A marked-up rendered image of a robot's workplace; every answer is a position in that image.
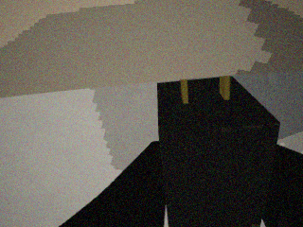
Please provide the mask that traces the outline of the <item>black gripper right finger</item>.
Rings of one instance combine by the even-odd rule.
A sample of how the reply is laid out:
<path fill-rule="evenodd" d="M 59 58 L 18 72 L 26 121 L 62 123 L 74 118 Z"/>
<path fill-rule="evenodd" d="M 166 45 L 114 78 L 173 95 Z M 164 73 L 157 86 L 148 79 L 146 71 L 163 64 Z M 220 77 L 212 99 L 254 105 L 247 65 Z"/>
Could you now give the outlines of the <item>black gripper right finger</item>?
<path fill-rule="evenodd" d="M 266 227 L 303 227 L 303 154 L 276 144 L 262 222 Z"/>

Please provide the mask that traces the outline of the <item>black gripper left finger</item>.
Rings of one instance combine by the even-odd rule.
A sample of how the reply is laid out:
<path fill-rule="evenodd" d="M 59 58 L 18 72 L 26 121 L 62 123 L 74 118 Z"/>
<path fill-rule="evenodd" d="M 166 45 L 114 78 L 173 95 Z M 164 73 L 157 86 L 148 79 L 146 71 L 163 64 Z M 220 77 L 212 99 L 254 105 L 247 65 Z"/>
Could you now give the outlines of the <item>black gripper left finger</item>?
<path fill-rule="evenodd" d="M 58 227 L 164 227 L 165 215 L 159 141 L 151 141 L 103 192 Z"/>

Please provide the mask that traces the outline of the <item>black two-prong plug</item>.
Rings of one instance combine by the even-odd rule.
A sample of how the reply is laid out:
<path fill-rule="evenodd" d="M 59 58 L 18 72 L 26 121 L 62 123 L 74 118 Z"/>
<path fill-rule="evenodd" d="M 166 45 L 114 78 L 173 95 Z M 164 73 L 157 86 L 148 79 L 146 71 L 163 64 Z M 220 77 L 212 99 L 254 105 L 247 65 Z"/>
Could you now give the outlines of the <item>black two-prong plug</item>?
<path fill-rule="evenodd" d="M 260 227 L 280 122 L 234 77 L 156 82 L 168 227 Z"/>

